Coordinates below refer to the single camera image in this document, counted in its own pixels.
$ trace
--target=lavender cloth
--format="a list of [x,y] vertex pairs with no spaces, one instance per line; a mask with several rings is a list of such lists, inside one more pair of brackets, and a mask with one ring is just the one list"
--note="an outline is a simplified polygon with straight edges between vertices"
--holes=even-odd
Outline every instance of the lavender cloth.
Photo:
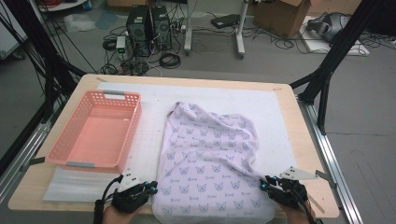
[[163,136],[154,216],[164,224],[271,220],[273,202],[251,167],[258,144],[249,119],[176,103]]

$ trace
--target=gray floor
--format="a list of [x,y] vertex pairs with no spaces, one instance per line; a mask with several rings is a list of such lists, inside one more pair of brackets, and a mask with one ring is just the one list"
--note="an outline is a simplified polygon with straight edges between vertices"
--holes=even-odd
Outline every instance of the gray floor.
[[[81,11],[75,9],[65,13],[75,12]],[[87,14],[93,21],[99,21],[103,13],[102,9],[95,9]],[[98,69],[104,62],[102,37],[124,23],[124,18],[117,18],[106,30],[72,33],[70,37],[92,66]],[[91,71],[73,46],[63,35],[61,37],[72,63]],[[191,55],[187,57],[181,51],[181,66],[176,70],[160,68],[161,76],[291,83],[315,71],[325,57],[324,54],[302,54],[297,48],[279,49],[271,43],[268,35],[260,35],[254,40],[245,38],[244,41],[247,54],[241,61],[236,55],[233,36],[194,33]],[[396,50],[386,47],[367,49],[371,53],[369,57],[347,56],[335,71],[326,130],[363,222],[396,223],[396,181],[393,179],[393,163],[396,161],[396,120],[393,118],[396,108],[396,90],[393,88],[396,85]],[[147,75],[158,77],[160,73],[151,69]],[[33,66],[27,59],[0,62],[0,86],[2,156],[42,104],[43,96]],[[2,223],[92,221],[90,213],[10,211],[7,200],[0,205]],[[346,222],[340,216],[335,220],[325,220],[325,223]]]

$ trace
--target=human hand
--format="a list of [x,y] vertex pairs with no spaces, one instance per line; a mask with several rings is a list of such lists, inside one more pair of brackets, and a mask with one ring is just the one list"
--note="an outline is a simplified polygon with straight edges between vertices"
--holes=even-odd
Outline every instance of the human hand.
[[129,213],[122,213],[113,205],[105,208],[105,212],[103,213],[103,221],[102,224],[129,224],[135,216],[139,213],[141,207],[136,211]]

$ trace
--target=metal frame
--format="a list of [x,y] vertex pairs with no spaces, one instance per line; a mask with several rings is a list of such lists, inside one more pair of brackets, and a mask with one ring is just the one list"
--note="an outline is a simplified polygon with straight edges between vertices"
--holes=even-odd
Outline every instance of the metal frame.
[[30,137],[27,139],[19,153],[15,156],[14,160],[9,164],[8,168],[1,175],[0,178],[0,203],[6,198],[7,194],[11,191],[18,177],[32,164],[31,159],[35,156],[40,149],[44,140],[50,132],[52,126],[51,119],[45,123],[39,123],[33,130]]
[[361,214],[358,211],[352,195],[347,186],[347,182],[344,179],[343,173],[335,155],[332,151],[332,146],[330,145],[329,138],[321,133],[321,130],[316,123],[318,122],[318,113],[313,105],[304,105],[303,109],[306,111],[309,117],[309,122],[316,136],[316,140],[319,145],[322,159],[326,163],[326,168],[328,170],[328,175],[331,178],[331,182],[335,183],[335,190],[338,194],[338,199],[344,208],[345,215],[349,223],[352,224],[362,224]]
[[[242,38],[242,31],[244,29],[245,17],[248,11],[248,0],[244,0],[241,9],[241,17],[239,19],[238,28],[235,30],[235,38],[236,44],[238,48],[238,56],[240,59],[244,59],[245,57],[245,47],[244,47],[244,40]],[[184,39],[184,52],[187,56],[190,55],[191,51],[191,39],[192,39],[192,25],[191,25],[191,15],[193,12],[193,5],[190,4],[190,0],[187,0],[187,21],[186,21],[186,36]]]

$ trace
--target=black pole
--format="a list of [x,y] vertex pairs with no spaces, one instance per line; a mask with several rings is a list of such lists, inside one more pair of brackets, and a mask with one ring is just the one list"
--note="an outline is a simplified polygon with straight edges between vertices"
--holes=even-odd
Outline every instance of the black pole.
[[387,0],[362,0],[344,30],[335,39],[331,50],[320,67],[313,74],[300,78],[290,84],[291,87],[295,89],[308,83],[305,90],[298,96],[300,100],[309,105],[314,103],[315,98],[320,93],[318,126],[322,134],[326,134],[324,125],[332,74],[341,61],[347,56],[350,49],[361,36],[361,33],[363,33],[364,29],[375,15],[378,14],[381,6],[386,1]]

